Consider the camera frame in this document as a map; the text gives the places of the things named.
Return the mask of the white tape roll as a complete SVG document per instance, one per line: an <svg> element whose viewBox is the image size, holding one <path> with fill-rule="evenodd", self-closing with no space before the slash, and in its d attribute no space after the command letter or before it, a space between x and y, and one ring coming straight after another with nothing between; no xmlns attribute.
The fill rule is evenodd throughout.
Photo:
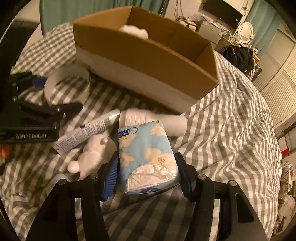
<svg viewBox="0 0 296 241"><path fill-rule="evenodd" d="M77 63L59 67L47 78L43 87L43 96L47 104L49 106L53 105L51 96L56 86L62 86L67 90L70 90L71 85L69 80L78 79L83 80L86 84L84 89L79 92L79 95L76 98L71 99L70 103L79 102L85 104L90 96L91 75L88 69Z"/></svg>

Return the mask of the red fire extinguisher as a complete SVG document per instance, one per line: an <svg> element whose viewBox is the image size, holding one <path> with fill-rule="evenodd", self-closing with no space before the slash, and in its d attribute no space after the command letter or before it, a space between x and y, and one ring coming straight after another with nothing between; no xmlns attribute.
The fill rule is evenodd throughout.
<svg viewBox="0 0 296 241"><path fill-rule="evenodd" d="M290 155L290 149L287 148L287 149L281 151L281 155L282 155L282 157Z"/></svg>

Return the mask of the white oval vanity mirror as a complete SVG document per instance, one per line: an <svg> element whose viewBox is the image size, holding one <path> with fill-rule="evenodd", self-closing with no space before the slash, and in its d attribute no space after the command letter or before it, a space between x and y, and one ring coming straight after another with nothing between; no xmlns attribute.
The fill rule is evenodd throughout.
<svg viewBox="0 0 296 241"><path fill-rule="evenodd" d="M254 37L253 25L250 22L242 23L235 31L234 36L240 44L248 44Z"/></svg>

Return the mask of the brown cardboard box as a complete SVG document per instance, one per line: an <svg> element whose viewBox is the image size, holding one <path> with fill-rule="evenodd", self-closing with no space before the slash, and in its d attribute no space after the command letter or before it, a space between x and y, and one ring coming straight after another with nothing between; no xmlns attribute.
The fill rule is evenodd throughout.
<svg viewBox="0 0 296 241"><path fill-rule="evenodd" d="M123 25L147 30L140 39ZM99 11L74 21L76 58L114 84L183 113L218 84L211 42L138 6Z"/></svg>

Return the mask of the green curtain left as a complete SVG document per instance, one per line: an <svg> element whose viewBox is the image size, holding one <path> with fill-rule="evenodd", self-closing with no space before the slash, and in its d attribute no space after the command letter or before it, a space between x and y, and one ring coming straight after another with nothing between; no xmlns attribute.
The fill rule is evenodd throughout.
<svg viewBox="0 0 296 241"><path fill-rule="evenodd" d="M122 6L138 6L165 15L168 4L166 0L43 0L40 1L41 30L46 34L60 24L72 24L82 16Z"/></svg>

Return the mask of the green curtain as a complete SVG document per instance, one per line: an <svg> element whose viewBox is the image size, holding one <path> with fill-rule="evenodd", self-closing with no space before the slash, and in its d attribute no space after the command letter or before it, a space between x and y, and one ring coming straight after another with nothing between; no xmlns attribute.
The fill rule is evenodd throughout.
<svg viewBox="0 0 296 241"><path fill-rule="evenodd" d="M166 0L43 0L40 1L41 30L46 34L60 24L72 24L82 16L122 6L138 6L165 15L168 4Z"/></svg>
<svg viewBox="0 0 296 241"><path fill-rule="evenodd" d="M254 39L251 46L258 47L258 56L262 56L273 40L278 26L283 21L278 12L266 1L256 0L246 18L253 26Z"/></svg>

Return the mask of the white cream tube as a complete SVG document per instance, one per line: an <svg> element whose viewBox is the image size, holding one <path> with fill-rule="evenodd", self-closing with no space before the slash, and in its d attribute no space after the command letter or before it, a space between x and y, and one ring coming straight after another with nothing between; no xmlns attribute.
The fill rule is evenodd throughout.
<svg viewBox="0 0 296 241"><path fill-rule="evenodd" d="M94 135L103 133L113 124L117 123L120 116L120 110L114 109L108 113L101 115L98 118L93 119L91 122L87 122L71 132L67 132L60 137L54 144L54 150L62 155L83 142L89 140Z"/></svg>

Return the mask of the silver mini fridge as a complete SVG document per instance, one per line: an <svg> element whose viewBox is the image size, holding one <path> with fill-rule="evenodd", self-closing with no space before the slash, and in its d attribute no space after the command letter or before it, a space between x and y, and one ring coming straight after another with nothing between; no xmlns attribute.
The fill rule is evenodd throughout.
<svg viewBox="0 0 296 241"><path fill-rule="evenodd" d="M199 22L197 26L197 33L216 45L219 43L223 35L223 31L220 28L207 21Z"/></svg>

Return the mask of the white louvered wardrobe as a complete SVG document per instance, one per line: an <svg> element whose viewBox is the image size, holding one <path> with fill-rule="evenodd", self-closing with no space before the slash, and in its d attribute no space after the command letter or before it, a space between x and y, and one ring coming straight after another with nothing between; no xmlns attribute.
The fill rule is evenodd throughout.
<svg viewBox="0 0 296 241"><path fill-rule="evenodd" d="M262 72L253 84L265 98L277 128L295 114L295 39L278 29L258 65Z"/></svg>

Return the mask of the white bear figurine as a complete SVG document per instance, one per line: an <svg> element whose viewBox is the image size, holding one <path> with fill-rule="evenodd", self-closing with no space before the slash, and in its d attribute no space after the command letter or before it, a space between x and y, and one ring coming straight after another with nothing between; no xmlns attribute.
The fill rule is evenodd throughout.
<svg viewBox="0 0 296 241"><path fill-rule="evenodd" d="M97 172L101 165L108 163L116 150L117 146L112 139L103 134L94 135L84 146L78 160L69 163L67 170L72 174L79 173L78 180L83 180Z"/></svg>

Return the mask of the green curtain right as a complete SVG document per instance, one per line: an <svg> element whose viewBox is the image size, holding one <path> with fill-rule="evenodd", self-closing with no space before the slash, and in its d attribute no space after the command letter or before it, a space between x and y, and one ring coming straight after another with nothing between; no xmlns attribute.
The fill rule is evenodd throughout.
<svg viewBox="0 0 296 241"><path fill-rule="evenodd" d="M278 12L266 1L256 0L246 18L253 26L254 39L251 46L258 47L258 56L262 56L273 40L278 26L283 21Z"/></svg>

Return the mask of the white plastic bottle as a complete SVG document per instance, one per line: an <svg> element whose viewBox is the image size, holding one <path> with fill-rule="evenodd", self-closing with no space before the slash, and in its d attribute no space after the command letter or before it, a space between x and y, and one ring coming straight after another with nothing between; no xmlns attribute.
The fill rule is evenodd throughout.
<svg viewBox="0 0 296 241"><path fill-rule="evenodd" d="M181 115L157 114L145 109L130 108L119 116L119 128L141 125L153 121L163 123L166 134L170 137L184 136L187 130L187 119Z"/></svg>

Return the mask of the black wall television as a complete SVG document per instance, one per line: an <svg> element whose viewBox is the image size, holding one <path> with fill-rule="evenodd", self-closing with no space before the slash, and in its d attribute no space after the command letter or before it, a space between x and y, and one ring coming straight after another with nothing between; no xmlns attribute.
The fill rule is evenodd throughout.
<svg viewBox="0 0 296 241"><path fill-rule="evenodd" d="M238 10L223 0L206 0L203 10L236 29L243 17Z"/></svg>

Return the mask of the white plush in box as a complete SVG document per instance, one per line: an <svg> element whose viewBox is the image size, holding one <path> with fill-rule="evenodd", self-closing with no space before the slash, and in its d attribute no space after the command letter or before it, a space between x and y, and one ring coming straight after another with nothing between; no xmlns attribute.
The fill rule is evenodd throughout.
<svg viewBox="0 0 296 241"><path fill-rule="evenodd" d="M147 30L140 29L133 25L123 25L119 28L119 32L127 33L144 40L147 40L149 38Z"/></svg>

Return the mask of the blue floral tissue pack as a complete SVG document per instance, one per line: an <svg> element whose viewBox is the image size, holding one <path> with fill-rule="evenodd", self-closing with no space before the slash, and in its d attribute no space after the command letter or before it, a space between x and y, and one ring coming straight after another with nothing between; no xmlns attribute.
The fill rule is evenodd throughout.
<svg viewBox="0 0 296 241"><path fill-rule="evenodd" d="M118 147L124 193L157 192L180 181L178 165L161 121L119 128Z"/></svg>

